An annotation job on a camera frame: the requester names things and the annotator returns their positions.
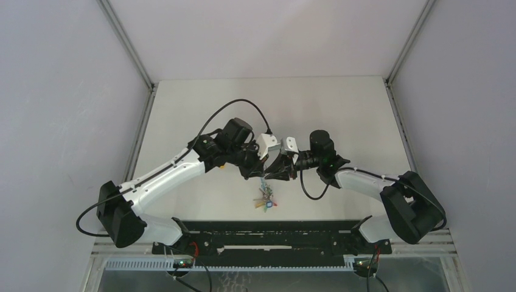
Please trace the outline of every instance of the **white floor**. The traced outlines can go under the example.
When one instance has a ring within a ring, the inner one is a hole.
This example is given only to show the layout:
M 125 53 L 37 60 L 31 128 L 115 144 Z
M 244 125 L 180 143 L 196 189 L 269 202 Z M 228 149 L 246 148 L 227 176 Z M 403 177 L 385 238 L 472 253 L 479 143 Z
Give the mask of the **white floor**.
M 401 174 L 408 160 L 381 77 L 254 78 L 172 80 L 159 83 L 135 177 L 175 156 L 224 103 L 238 98 L 255 102 L 280 139 L 292 136 L 300 150 L 309 148 L 313 130 L 326 130 L 337 153 L 377 173 Z M 265 125 L 246 103 L 231 105 L 208 126 L 223 128 L 239 117 L 255 133 Z M 315 170 L 304 173 L 305 185 L 319 195 L 324 183 Z M 383 205 L 350 190 L 330 188 L 319 201 L 305 197 L 295 181 L 270 181 L 278 207 L 255 209 L 259 179 L 245 181 L 227 165 L 181 185 L 148 211 L 182 220 L 339 220 L 384 213 Z

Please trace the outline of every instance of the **black joint housing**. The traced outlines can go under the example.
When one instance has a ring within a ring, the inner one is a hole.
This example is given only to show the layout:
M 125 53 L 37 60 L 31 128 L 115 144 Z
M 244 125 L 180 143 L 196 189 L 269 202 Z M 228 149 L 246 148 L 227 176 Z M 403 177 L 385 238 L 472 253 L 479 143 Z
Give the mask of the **black joint housing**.
M 399 178 L 399 182 L 385 187 L 380 195 L 394 232 L 407 243 L 415 245 L 443 220 L 442 214 L 445 212 L 417 173 L 408 171 Z M 414 188 L 421 195 L 404 185 Z M 407 203 L 405 198 L 414 198 L 414 201 Z
M 118 194 L 119 189 L 112 181 L 108 181 L 100 187 L 99 202 Z M 123 196 L 118 196 L 97 207 L 97 218 L 117 248 L 132 245 L 142 236 L 147 226 L 133 212 L 130 203 Z

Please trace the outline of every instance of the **red wire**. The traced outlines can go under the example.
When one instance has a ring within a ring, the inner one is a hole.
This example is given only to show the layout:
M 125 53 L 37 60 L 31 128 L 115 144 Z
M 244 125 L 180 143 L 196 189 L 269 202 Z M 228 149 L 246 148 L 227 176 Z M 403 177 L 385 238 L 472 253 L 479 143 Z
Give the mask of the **red wire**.
M 380 261 L 380 248 L 378 247 L 378 252 L 376 253 L 376 262 Z
M 199 246 L 197 246 L 196 242 L 191 242 L 190 245 L 195 246 L 195 253 L 193 255 L 194 255 L 194 257 L 198 257 L 199 256 Z

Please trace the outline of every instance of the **white wall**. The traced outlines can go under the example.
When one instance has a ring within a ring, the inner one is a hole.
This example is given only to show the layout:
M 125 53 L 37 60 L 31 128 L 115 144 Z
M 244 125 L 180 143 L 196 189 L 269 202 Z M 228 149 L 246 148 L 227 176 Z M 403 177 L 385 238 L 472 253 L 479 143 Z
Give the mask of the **white wall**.
M 473 291 L 513 291 L 516 2 L 438 1 L 396 80 Z
M 112 0 L 154 82 L 387 77 L 425 0 Z
M 95 1 L 0 6 L 0 290 L 77 291 L 147 89 Z

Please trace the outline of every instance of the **black cable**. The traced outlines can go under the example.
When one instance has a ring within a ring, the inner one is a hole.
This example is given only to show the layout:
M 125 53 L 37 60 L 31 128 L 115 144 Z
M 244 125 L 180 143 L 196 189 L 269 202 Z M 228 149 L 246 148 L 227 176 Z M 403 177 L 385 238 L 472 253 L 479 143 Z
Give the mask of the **black cable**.
M 267 132 L 266 134 L 272 134 L 273 132 L 271 131 L 271 128 L 269 127 L 269 123 L 267 122 L 267 119 L 265 118 L 265 116 L 263 115 L 262 113 L 262 110 L 260 108 L 258 108 L 257 105 L 255 105 L 252 101 L 250 100 L 247 100 L 247 99 L 235 99 L 235 100 L 232 100 L 228 103 L 226 103 L 225 105 L 223 105 L 221 108 L 219 108 L 214 114 L 211 115 L 211 117 L 204 123 L 203 127 L 201 128 L 201 130 L 199 131 L 199 133 L 197 134 L 197 136 L 195 137 L 195 139 L 192 141 L 192 145 L 190 147 L 188 147 L 188 149 L 186 150 L 185 153 L 183 153 L 178 159 L 176 159 L 174 161 L 173 164 L 169 164 L 168 166 L 162 168 L 161 170 L 157 171 L 156 173 L 152 174 L 151 176 L 149 176 L 148 178 L 146 179 L 143 179 L 142 181 L 140 181 L 139 183 L 135 184 L 134 187 L 140 187 L 141 185 L 143 185 L 144 183 L 148 182 L 149 180 L 157 177 L 158 175 L 162 174 L 163 172 L 167 171 L 169 168 L 173 167 L 175 164 L 177 164 L 178 161 L 181 161 L 183 158 L 185 158 L 185 156 L 187 156 L 190 151 L 192 151 L 192 149 L 194 148 L 194 145 L 195 143 L 197 143 L 197 140 L 199 140 L 199 137 L 203 134 L 203 131 L 204 129 L 206 129 L 206 127 L 208 126 L 208 124 L 211 122 L 211 120 L 216 116 L 218 115 L 222 110 L 224 110 L 225 108 L 227 108 L 229 105 L 232 105 L 233 103 L 236 103 L 236 102 L 246 102 L 246 103 L 249 103 L 250 105 L 252 105 L 257 111 L 258 113 L 260 113 L 260 116 L 262 116 L 262 119 L 263 121 L 265 122 L 265 125 L 267 126 Z M 132 191 L 133 189 L 132 188 L 129 188 L 127 190 L 124 190 L 123 192 L 115 195 L 115 196 L 111 196 L 101 202 L 98 202 L 96 204 L 93 204 L 91 206 L 89 206 L 86 210 L 84 210 L 84 212 L 81 213 L 81 215 L 79 215 L 79 217 L 77 218 L 77 220 L 75 221 L 75 226 L 77 228 L 77 230 L 79 230 L 79 232 L 81 232 L 82 234 L 85 234 L 85 235 L 89 235 L 89 236 L 93 236 L 93 237 L 109 237 L 109 235 L 107 234 L 94 234 L 94 233 L 90 233 L 88 231 L 85 231 L 84 229 L 82 229 L 79 225 L 80 223 L 80 220 L 82 219 L 82 217 L 84 217 L 84 215 L 86 215 L 86 213 L 88 213 L 89 211 L 91 211 L 92 209 L 94 209 L 95 207 L 98 207 L 99 205 L 103 204 L 103 203 L 106 203 L 107 201 L 110 201 L 110 200 L 113 200 L 115 198 L 118 198 L 119 196 L 129 192 L 129 191 Z
M 213 283 L 212 283 L 212 280 L 211 280 L 211 273 L 209 272 L 209 270 L 208 270 L 208 268 L 206 267 L 206 265 L 205 265 L 203 262 L 201 262 L 201 260 L 200 260 L 200 259 L 198 259 L 197 257 L 195 257 L 195 256 L 194 256 L 194 255 L 192 255 L 192 254 L 189 254 L 188 252 L 180 251 L 179 249 L 175 249 L 175 248 L 173 248 L 173 247 L 171 247 L 171 246 L 168 246 L 168 245 L 165 245 L 165 246 L 166 246 L 167 248 L 169 248 L 171 251 L 176 251 L 176 252 L 178 252 L 178 253 L 180 253 L 180 254 L 185 254 L 185 255 L 187 255 L 187 256 L 191 256 L 193 259 L 195 259 L 195 261 L 196 261 L 196 262 L 197 262 L 197 261 L 199 261 L 199 263 L 200 263 L 200 264 L 204 267 L 204 269 L 206 270 L 206 274 L 208 275 L 208 281 L 209 281 L 209 285 L 210 285 L 210 290 L 209 290 L 209 292 L 212 292 L 212 286 L 213 286 Z M 196 289 L 196 288 L 194 288 L 194 287 L 190 286 L 189 284 L 187 284 L 185 281 L 179 281 L 179 278 L 176 278 L 175 280 L 177 280 L 179 283 L 181 283 L 181 284 L 185 285 L 186 287 L 188 287 L 188 288 L 190 288 L 190 289 L 192 289 L 192 290 L 194 290 L 194 291 L 196 291 L 196 292 L 201 292 L 200 290 L 198 290 L 198 289 Z
M 220 132 L 222 132 L 222 129 L 220 129 L 220 128 L 219 129 L 214 129 L 213 131 L 211 131 L 210 133 L 208 133 L 206 135 L 211 136 L 213 134 L 218 134 Z
M 299 153 L 299 159 L 302 159 L 301 158 L 302 154 L 301 152 Z M 305 188 L 305 183 L 303 181 L 303 169 L 301 168 L 299 170 L 299 181 L 301 182 L 301 188 L 303 189 L 303 192 L 305 193 L 305 195 L 310 199 L 310 200 L 314 200 L 314 201 L 317 201 L 317 200 L 320 200 L 322 197 L 324 197 L 324 195 L 326 194 L 326 191 L 328 190 L 328 187 L 330 186 L 330 184 L 327 184 L 324 188 L 324 190 L 322 191 L 322 194 L 318 197 L 313 197 L 313 196 L 310 196 L 310 194 L 306 191 L 306 188 Z
M 444 226 L 446 226 L 448 221 L 446 219 L 446 214 L 444 214 L 444 211 L 440 207 L 438 207 L 437 204 L 434 203 L 432 200 L 428 199 L 422 193 L 420 193 L 418 190 L 416 190 L 415 188 L 405 184 L 401 180 L 395 179 L 395 178 L 388 178 L 386 176 L 377 175 L 375 173 L 367 172 L 367 171 L 362 170 L 362 169 L 356 169 L 354 167 L 342 167 L 342 168 L 338 169 L 337 172 L 340 172 L 341 170 L 353 170 L 353 171 L 356 171 L 356 172 L 362 172 L 362 173 L 365 173 L 367 175 L 374 176 L 375 178 L 385 179 L 387 181 L 394 181 L 395 183 L 399 183 L 402 186 L 406 187 L 407 189 L 411 189 L 413 192 L 415 192 L 416 194 L 420 195 L 423 199 L 425 199 L 427 202 L 429 202 L 431 205 L 433 205 L 439 211 L 439 213 L 441 213 L 442 224 L 439 227 L 433 228 L 431 231 L 441 230 L 441 229 L 444 228 Z
M 387 288 L 387 285 L 385 285 L 385 283 L 380 279 L 380 277 L 375 276 L 375 278 L 378 280 L 378 282 L 380 282 L 380 284 L 383 285 L 383 287 L 385 288 L 385 291 L 389 292 L 389 288 Z
M 369 289 L 369 278 L 371 277 L 372 262 L 374 261 L 374 257 L 378 254 L 378 250 L 380 249 L 380 244 L 381 243 L 378 243 L 378 245 L 374 249 L 374 253 L 372 254 L 371 261 L 369 262 L 368 278 L 366 279 L 366 285 L 368 286 L 368 292 L 370 292 L 370 289 Z
M 110 201 L 110 200 L 113 200 L 115 198 L 118 198 L 119 196 L 122 196 L 126 193 L 128 193 L 131 189 L 127 189 L 127 190 L 124 190 L 123 192 L 115 195 L 115 196 L 111 196 L 103 201 L 100 201 L 96 204 L 93 204 L 91 206 L 89 206 L 86 210 L 84 210 L 81 215 L 79 215 L 79 217 L 77 217 L 77 220 L 75 221 L 75 227 L 77 228 L 77 230 L 79 230 L 79 232 L 81 232 L 82 234 L 86 234 L 86 235 L 89 235 L 89 236 L 93 236 L 93 237 L 109 237 L 108 234 L 95 234 L 95 233 L 90 233 L 84 229 L 82 229 L 80 227 L 80 220 L 82 219 L 82 217 L 84 217 L 84 215 L 86 215 L 89 211 L 91 211 L 92 209 L 98 207 L 99 205 L 102 205 L 103 203 L 106 203 L 107 201 Z
M 179 283 L 183 284 L 184 286 L 190 288 L 191 290 L 194 290 L 195 292 L 202 292 L 201 290 L 193 287 L 192 285 L 188 284 L 187 282 L 181 280 L 181 278 L 175 278 L 174 280 L 178 281 Z
M 225 108 L 227 108 L 229 105 L 232 105 L 233 103 L 236 103 L 236 102 L 246 102 L 246 103 L 249 103 L 250 105 L 254 106 L 254 108 L 258 111 L 258 113 L 260 113 L 260 115 L 262 116 L 263 118 L 263 121 L 265 122 L 265 125 L 267 126 L 267 131 L 265 132 L 266 134 L 272 134 L 273 132 L 271 131 L 271 128 L 269 127 L 269 123 L 267 122 L 267 119 L 265 118 L 265 116 L 263 115 L 262 111 L 260 110 L 260 108 L 258 108 L 257 105 L 255 105 L 252 101 L 250 100 L 247 100 L 247 99 L 235 99 L 235 100 L 232 100 L 228 103 L 226 103 L 225 105 L 221 106 L 216 112 L 214 112 L 210 118 L 208 118 L 208 120 L 204 123 L 203 127 L 201 128 L 201 130 L 199 131 L 199 133 L 197 134 L 197 136 L 195 137 L 195 139 L 192 141 L 192 145 L 190 147 L 188 147 L 188 149 L 186 150 L 185 153 L 183 153 L 183 155 L 181 155 L 178 159 L 176 159 L 174 161 L 173 164 L 169 164 L 167 167 L 164 167 L 162 168 L 160 171 L 152 174 L 151 176 L 149 176 L 148 178 L 142 180 L 141 182 L 137 183 L 136 185 L 134 185 L 135 187 L 139 187 L 143 184 L 145 184 L 146 182 L 148 182 L 149 180 L 157 177 L 158 175 L 162 174 L 163 172 L 167 171 L 169 168 L 173 167 L 175 164 L 177 164 L 178 161 L 181 161 L 183 158 L 185 158 L 189 153 L 190 151 L 192 151 L 192 149 L 194 148 L 195 144 L 197 143 L 197 140 L 199 140 L 199 137 L 203 134 L 203 131 L 204 129 L 206 129 L 206 127 L 208 126 L 208 124 L 211 122 L 211 120 L 216 116 L 218 115 L 221 111 L 223 111 Z

